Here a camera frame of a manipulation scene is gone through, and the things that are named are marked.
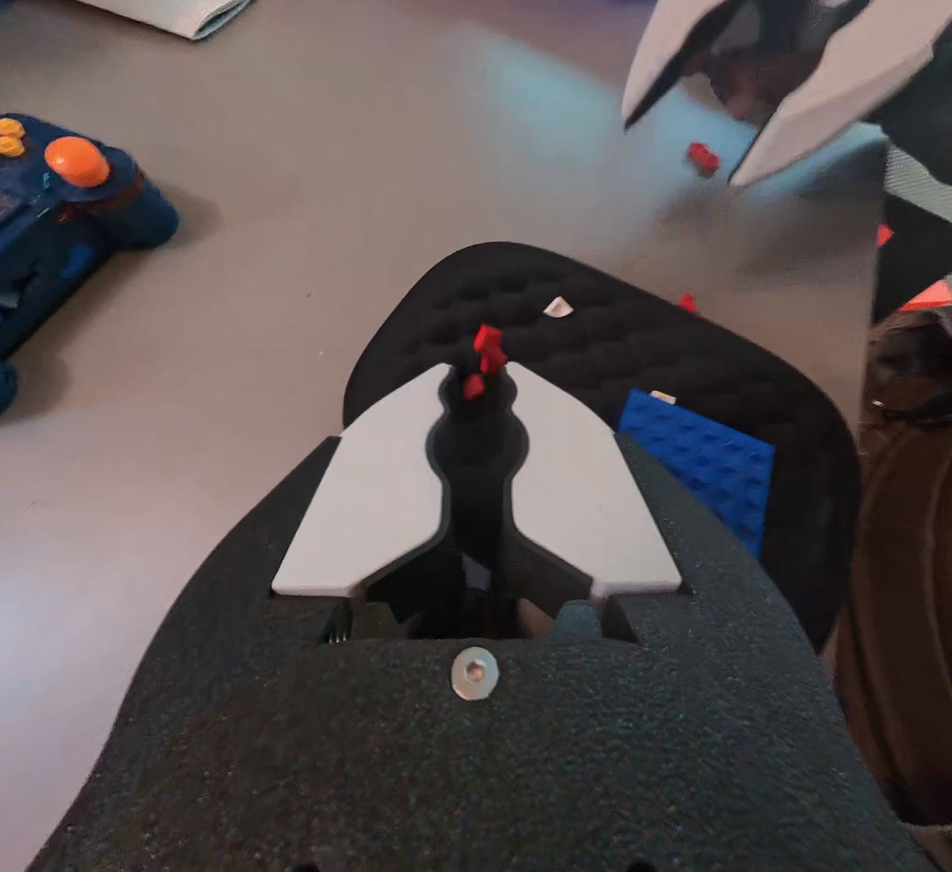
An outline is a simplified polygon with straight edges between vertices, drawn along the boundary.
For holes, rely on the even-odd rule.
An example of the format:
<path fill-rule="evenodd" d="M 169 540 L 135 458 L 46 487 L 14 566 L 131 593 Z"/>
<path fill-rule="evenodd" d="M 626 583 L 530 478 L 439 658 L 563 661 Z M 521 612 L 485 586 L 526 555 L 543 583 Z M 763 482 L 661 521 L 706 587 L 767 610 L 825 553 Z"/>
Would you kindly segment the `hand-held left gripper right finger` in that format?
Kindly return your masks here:
<path fill-rule="evenodd" d="M 682 575 L 613 430 L 583 402 L 509 364 L 527 451 L 509 482 L 511 583 L 533 603 L 668 594 Z"/>

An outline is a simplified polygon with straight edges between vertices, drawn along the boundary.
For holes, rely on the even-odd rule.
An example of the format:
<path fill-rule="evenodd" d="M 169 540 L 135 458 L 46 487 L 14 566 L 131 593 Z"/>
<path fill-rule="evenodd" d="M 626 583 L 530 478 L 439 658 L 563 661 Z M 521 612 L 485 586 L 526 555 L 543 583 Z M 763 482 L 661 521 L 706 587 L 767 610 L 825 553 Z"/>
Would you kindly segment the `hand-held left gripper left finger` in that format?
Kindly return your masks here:
<path fill-rule="evenodd" d="M 347 597 L 385 576 L 445 526 L 445 488 L 427 442 L 451 375 L 436 364 L 367 409 L 339 437 L 271 581 L 277 595 Z"/>

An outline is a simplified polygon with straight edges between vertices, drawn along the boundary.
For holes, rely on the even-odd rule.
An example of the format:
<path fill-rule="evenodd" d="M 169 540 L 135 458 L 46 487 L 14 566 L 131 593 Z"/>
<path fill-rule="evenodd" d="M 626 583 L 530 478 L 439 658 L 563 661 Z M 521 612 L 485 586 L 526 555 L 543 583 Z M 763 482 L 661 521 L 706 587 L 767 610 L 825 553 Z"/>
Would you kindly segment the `large blue brick plate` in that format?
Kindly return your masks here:
<path fill-rule="evenodd" d="M 638 389 L 628 393 L 618 432 L 659 461 L 761 559 L 774 446 Z"/>

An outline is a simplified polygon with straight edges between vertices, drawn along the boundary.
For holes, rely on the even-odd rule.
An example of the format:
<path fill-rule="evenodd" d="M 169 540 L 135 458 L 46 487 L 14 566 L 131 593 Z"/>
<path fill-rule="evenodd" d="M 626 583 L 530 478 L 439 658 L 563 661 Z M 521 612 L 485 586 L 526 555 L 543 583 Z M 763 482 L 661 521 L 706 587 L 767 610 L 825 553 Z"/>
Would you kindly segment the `red curved brick piece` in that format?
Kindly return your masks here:
<path fill-rule="evenodd" d="M 508 363 L 503 350 L 502 329 L 482 323 L 474 337 L 472 349 L 478 359 L 476 368 L 466 368 L 462 380 L 462 397 L 474 402 L 485 395 L 489 383 L 497 378 Z"/>

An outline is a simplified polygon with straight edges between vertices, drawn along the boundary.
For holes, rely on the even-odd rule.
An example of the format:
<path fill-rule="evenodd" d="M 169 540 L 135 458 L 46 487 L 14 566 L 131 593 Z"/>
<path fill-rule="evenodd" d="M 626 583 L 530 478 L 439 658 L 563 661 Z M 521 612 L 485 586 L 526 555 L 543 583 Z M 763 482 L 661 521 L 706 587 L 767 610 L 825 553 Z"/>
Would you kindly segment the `black dimpled foam pad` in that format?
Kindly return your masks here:
<path fill-rule="evenodd" d="M 557 297 L 574 312 L 548 318 Z M 860 503 L 853 433 L 826 393 L 780 357 L 591 266 L 514 243 L 466 247 L 426 271 L 348 380 L 349 426 L 434 364 L 473 356 L 482 323 L 504 351 L 616 427 L 632 389 L 776 449 L 763 565 L 817 652 L 847 596 Z"/>

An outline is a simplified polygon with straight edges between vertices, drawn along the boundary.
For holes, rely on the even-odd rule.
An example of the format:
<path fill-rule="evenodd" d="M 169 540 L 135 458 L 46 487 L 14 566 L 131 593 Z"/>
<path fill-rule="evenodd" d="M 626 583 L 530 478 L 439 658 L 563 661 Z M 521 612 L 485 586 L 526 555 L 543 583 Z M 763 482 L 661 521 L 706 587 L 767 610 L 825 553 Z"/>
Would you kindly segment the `orange cloth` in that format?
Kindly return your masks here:
<path fill-rule="evenodd" d="M 884 250 L 883 248 L 888 244 L 893 236 L 893 231 L 886 225 L 881 225 L 877 233 L 877 267 L 878 271 L 882 271 L 882 263 L 884 259 Z M 901 301 L 901 305 L 896 305 L 888 311 L 888 314 L 891 314 L 895 311 L 900 312 L 917 312 L 923 311 L 935 307 L 944 307 L 950 304 L 951 300 L 951 291 L 948 283 L 948 277 L 939 279 L 934 283 L 931 283 L 929 286 L 923 288 L 915 296 L 909 296 L 907 299 Z"/>

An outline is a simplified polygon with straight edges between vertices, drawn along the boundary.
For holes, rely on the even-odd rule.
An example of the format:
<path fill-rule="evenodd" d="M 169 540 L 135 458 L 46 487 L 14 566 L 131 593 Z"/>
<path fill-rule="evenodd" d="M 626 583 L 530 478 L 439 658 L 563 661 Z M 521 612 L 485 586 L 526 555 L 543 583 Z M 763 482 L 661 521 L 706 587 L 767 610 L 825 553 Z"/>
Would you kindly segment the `person's leg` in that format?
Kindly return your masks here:
<path fill-rule="evenodd" d="M 867 459 L 835 685 L 888 801 L 951 818 L 950 429 L 889 429 Z"/>

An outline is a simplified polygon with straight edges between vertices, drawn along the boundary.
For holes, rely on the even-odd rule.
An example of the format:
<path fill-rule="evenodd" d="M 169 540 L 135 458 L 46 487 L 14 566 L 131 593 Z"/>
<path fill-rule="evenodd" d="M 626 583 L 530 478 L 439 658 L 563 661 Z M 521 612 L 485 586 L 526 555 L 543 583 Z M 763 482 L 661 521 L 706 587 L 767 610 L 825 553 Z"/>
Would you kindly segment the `blue brick controller model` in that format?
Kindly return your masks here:
<path fill-rule="evenodd" d="M 1 410 L 10 356 L 115 253 L 177 232 L 173 204 L 124 150 L 39 118 L 1 119 Z"/>

